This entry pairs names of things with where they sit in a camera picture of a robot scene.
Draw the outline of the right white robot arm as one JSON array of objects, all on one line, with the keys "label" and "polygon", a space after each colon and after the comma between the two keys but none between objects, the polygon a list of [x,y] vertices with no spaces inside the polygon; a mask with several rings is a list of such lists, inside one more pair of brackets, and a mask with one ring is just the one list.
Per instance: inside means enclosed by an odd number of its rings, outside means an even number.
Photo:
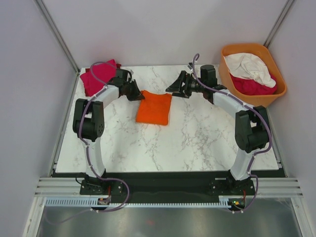
[{"label": "right white robot arm", "polygon": [[181,71],[178,78],[165,90],[172,96],[190,98],[202,93],[205,100],[220,107],[235,119],[235,141],[238,146],[235,162],[230,169],[227,191],[238,194],[244,188],[243,180],[251,177],[251,168],[257,154],[264,153],[271,140],[266,108],[251,106],[233,96],[218,83],[213,65],[200,67],[200,76]]}]

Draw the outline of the orange t shirt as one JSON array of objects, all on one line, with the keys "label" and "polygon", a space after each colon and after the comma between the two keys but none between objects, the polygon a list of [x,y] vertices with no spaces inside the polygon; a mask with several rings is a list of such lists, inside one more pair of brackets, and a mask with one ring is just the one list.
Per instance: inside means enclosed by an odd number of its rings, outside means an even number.
[{"label": "orange t shirt", "polygon": [[145,98],[140,102],[135,121],[137,123],[168,125],[172,96],[170,94],[153,94],[146,90],[141,92]]}]

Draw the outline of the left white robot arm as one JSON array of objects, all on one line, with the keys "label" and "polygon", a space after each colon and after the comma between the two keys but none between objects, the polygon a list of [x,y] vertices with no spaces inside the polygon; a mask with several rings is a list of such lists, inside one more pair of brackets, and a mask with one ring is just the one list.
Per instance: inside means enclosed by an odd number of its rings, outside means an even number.
[{"label": "left white robot arm", "polygon": [[86,174],[95,178],[91,188],[97,194],[108,190],[106,168],[102,161],[101,136],[105,129],[104,109],[113,101],[126,96],[129,101],[141,101],[145,97],[138,88],[132,73],[117,69],[115,76],[90,99],[77,99],[73,117],[73,132],[81,140],[86,157]]}]

